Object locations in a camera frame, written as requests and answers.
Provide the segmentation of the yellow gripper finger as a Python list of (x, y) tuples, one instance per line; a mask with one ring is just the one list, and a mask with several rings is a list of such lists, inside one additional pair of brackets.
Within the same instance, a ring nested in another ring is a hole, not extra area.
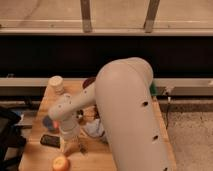
[(63, 138), (60, 139), (60, 151), (62, 153), (66, 153), (69, 149), (69, 142), (64, 140)]
[(80, 151), (80, 140), (78, 136), (75, 136), (72, 140), (71, 140), (71, 152), (79, 152)]

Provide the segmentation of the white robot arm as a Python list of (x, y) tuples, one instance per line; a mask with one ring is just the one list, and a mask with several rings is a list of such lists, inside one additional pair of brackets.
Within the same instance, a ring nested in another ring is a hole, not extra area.
[(117, 171), (173, 171), (155, 117), (150, 86), (153, 70), (138, 57), (106, 64), (94, 83), (49, 108), (60, 123), (60, 133), (71, 139), (72, 114), (95, 105), (98, 109)]

